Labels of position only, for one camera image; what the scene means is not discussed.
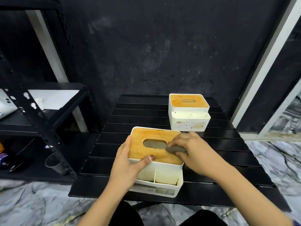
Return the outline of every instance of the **person's right hand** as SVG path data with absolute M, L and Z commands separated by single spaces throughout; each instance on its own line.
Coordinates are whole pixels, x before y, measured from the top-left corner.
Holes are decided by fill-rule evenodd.
M 179 145 L 187 149 L 188 155 L 182 152 L 176 154 L 196 173 L 215 179 L 225 167 L 230 165 L 216 153 L 209 144 L 195 132 L 177 135 L 168 147 Z

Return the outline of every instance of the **hand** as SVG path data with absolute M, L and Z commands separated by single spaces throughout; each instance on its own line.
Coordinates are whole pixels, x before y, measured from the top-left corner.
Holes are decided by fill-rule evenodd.
M 177 135 L 168 146 L 179 145 L 187 149 L 188 155 L 177 152 L 184 163 L 196 173 L 215 179 L 229 164 L 195 132 Z
M 153 155 L 149 155 L 136 164 L 130 164 L 128 161 L 130 143 L 131 136 L 128 136 L 126 141 L 118 148 L 109 179 L 110 184 L 125 193 L 133 186 L 140 171 L 150 164 L 154 158 Z

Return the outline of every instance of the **marble floor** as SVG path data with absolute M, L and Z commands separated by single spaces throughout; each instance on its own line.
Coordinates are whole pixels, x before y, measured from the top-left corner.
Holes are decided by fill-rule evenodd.
M 288 202 L 291 218 L 301 223 L 301 143 L 246 141 Z M 68 197 L 69 185 L 0 180 L 1 226 L 76 225 L 94 199 Z M 176 226 L 196 206 L 160 204 L 139 210 L 146 226 Z M 215 212 L 229 226 L 247 225 L 236 208 L 200 206 Z

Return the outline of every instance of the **forearm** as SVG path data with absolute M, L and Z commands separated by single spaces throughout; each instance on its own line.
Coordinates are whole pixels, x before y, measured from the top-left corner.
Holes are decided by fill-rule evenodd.
M 292 226 L 293 222 L 236 168 L 228 165 L 214 180 L 223 188 L 250 226 Z
M 78 226 L 107 226 L 122 200 L 125 192 L 118 190 L 118 186 L 108 183 L 103 193 L 91 206 Z

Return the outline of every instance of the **oval slot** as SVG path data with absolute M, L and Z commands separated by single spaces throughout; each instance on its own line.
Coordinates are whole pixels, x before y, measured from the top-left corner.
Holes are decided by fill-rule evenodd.
M 183 102 L 183 103 L 194 103 L 194 102 L 196 102 L 196 100 L 194 100 L 194 99 L 183 99 L 180 102 Z
M 153 140 L 153 139 L 144 140 L 143 145 L 144 147 L 156 148 L 156 149 L 165 149 L 167 147 L 167 143 L 164 140 Z

